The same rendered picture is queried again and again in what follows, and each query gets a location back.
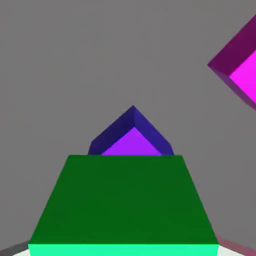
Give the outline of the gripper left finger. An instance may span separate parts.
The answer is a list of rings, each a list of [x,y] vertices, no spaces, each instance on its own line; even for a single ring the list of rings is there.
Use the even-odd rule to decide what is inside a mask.
[[[0,256],[13,256],[28,249],[29,240],[0,250]]]

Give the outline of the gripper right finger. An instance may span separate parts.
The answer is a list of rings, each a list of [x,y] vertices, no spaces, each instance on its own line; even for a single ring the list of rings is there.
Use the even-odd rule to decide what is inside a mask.
[[[215,232],[219,243],[217,256],[256,256],[256,250],[242,244],[224,239]]]

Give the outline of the small green cube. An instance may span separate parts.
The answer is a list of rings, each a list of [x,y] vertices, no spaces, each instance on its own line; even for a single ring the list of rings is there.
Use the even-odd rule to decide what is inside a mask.
[[[217,256],[219,243],[180,155],[71,155],[30,256]]]

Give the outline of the small purple cube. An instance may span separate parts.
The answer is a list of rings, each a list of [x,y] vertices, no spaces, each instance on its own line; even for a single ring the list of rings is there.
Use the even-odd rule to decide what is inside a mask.
[[[131,106],[90,144],[89,155],[173,155],[171,144]]]

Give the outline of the small magenta cube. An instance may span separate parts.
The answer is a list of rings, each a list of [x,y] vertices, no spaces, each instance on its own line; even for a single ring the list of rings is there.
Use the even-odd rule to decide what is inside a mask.
[[[207,66],[256,110],[256,14]]]

